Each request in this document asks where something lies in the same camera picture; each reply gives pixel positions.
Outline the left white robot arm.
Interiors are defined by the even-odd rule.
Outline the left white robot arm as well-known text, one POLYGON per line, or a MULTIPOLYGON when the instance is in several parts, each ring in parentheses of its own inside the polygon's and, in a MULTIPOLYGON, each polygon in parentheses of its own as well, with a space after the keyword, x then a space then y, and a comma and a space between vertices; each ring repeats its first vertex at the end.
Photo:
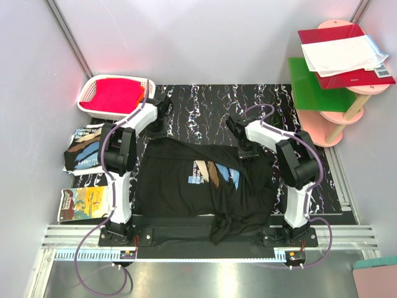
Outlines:
POLYGON ((166 137, 165 118, 171 112, 171 98, 159 93, 152 99, 144 99, 116 123, 102 126, 98 161, 109 186, 111 223, 126 225, 132 217, 129 179, 137 159, 136 138, 143 131, 150 139, 166 137))

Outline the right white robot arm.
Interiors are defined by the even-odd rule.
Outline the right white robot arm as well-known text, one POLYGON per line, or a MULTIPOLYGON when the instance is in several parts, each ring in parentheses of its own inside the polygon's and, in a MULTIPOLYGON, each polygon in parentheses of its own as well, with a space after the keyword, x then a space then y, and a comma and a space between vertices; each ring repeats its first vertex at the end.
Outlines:
POLYGON ((260 147, 275 153, 280 175, 287 185, 284 221, 292 230, 307 225, 309 199, 324 174, 310 135, 306 131, 288 132, 263 120, 243 119, 238 115, 229 116, 226 124, 238 141, 240 158, 257 156, 260 147))

